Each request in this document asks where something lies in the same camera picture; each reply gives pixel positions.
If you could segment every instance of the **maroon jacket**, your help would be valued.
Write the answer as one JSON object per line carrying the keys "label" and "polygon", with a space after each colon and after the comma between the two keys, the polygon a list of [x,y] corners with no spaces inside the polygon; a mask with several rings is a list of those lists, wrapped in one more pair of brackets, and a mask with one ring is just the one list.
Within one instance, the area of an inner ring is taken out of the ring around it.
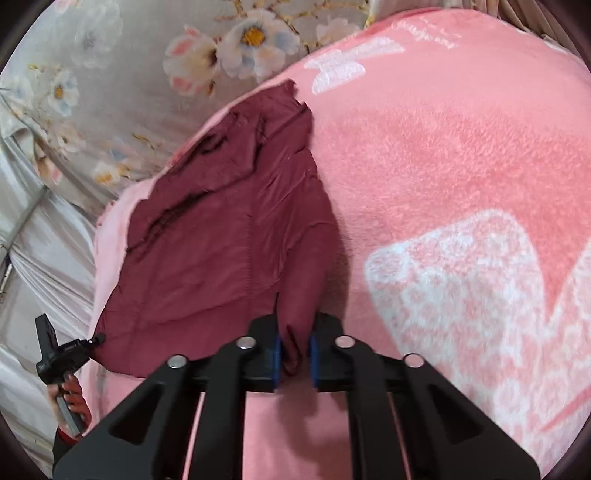
{"label": "maroon jacket", "polygon": [[212,355],[276,299],[289,366],[299,363],[338,233],[308,149],[312,112],[293,90],[233,107],[135,208],[95,330],[108,370],[146,377],[176,353]]}

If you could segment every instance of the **silver screw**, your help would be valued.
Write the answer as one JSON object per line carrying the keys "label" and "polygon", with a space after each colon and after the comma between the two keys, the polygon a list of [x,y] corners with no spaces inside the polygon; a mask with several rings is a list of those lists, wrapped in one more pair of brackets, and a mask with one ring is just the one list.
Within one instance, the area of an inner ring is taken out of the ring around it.
{"label": "silver screw", "polygon": [[166,362],[166,364],[170,367],[170,368],[182,368],[185,365],[187,365],[187,357],[183,356],[183,355],[173,355],[172,357],[170,357],[168,359],[168,361]]}
{"label": "silver screw", "polygon": [[236,340],[236,345],[242,349],[253,348],[256,345],[256,340],[253,337],[244,336]]}
{"label": "silver screw", "polygon": [[355,344],[355,339],[349,335],[341,335],[335,339],[335,345],[339,348],[351,348]]}
{"label": "silver screw", "polygon": [[404,363],[410,368],[419,368],[425,364],[425,359],[418,353],[409,353],[404,357]]}

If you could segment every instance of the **white curtain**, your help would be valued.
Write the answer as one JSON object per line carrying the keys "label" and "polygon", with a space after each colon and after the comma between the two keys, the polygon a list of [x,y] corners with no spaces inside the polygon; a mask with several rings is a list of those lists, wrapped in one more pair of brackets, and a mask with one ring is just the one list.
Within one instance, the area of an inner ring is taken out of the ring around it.
{"label": "white curtain", "polygon": [[[13,116],[0,92],[0,243],[42,184],[32,165],[36,125]],[[16,275],[0,304],[0,410],[31,457],[51,471],[56,423],[35,373],[35,317],[46,313],[60,343],[85,338],[93,301],[92,223],[48,192],[9,256]]]}

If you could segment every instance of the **triangular cutout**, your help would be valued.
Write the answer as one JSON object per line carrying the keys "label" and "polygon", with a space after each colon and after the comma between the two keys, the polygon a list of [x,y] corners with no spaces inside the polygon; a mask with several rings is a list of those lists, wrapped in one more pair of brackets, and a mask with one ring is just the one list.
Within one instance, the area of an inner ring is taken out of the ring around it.
{"label": "triangular cutout", "polygon": [[141,445],[161,396],[162,386],[155,385],[133,410],[111,427],[110,434],[133,445]]}
{"label": "triangular cutout", "polygon": [[441,418],[447,439],[451,444],[462,443],[482,433],[482,427],[441,388],[436,385],[429,385],[428,389],[437,413]]}

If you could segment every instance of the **person's arm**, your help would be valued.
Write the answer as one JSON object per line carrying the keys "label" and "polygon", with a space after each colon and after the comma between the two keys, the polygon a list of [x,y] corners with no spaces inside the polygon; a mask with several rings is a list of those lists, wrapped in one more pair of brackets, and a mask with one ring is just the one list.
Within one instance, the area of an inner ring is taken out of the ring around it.
{"label": "person's arm", "polygon": [[[86,400],[82,396],[82,387],[78,379],[74,375],[69,375],[68,379],[61,384],[61,388],[67,392],[64,395],[64,399],[68,403],[70,410],[82,415],[82,419],[88,427],[92,421],[92,416],[90,415],[90,409],[86,404]],[[72,435],[66,419],[61,413],[60,407],[57,405],[56,397],[59,394],[60,389],[58,385],[47,386],[47,400],[57,420],[56,438],[53,444],[54,468],[57,462],[82,438],[82,435],[78,435],[77,437]]]}

